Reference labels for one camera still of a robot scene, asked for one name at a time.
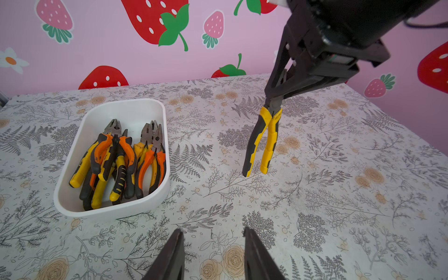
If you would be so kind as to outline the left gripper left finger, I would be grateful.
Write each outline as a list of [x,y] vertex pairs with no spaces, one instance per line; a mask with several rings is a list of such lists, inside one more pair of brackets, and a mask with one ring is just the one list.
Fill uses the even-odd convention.
[[184,234],[176,229],[142,280],[183,280],[184,272]]

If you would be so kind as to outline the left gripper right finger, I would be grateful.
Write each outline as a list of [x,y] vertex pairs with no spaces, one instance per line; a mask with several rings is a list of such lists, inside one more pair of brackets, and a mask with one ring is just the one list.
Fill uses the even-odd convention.
[[245,279],[285,280],[255,230],[245,227]]

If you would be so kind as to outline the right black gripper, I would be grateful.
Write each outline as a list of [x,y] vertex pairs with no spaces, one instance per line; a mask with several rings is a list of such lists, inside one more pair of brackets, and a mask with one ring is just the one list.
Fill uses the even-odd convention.
[[435,1],[275,1],[291,15],[283,28],[265,105],[346,82],[357,62],[390,58],[381,38]]

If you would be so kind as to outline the orange black long-nose pliers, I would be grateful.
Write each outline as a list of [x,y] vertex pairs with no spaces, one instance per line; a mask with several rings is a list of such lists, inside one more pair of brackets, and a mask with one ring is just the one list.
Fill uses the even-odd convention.
[[135,152],[132,150],[132,138],[127,131],[122,135],[120,129],[105,129],[86,151],[77,170],[70,179],[70,186],[81,188],[79,199],[85,211],[102,206],[103,195],[108,179],[114,179],[114,187],[109,200],[118,205],[124,196],[127,185],[127,171],[135,170]]

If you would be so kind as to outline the white plastic storage box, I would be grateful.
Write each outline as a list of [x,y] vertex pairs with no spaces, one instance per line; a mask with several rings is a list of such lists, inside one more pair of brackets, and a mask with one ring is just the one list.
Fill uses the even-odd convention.
[[79,126],[54,192],[63,215],[108,221],[154,210],[170,182],[166,108],[155,99],[112,101]]

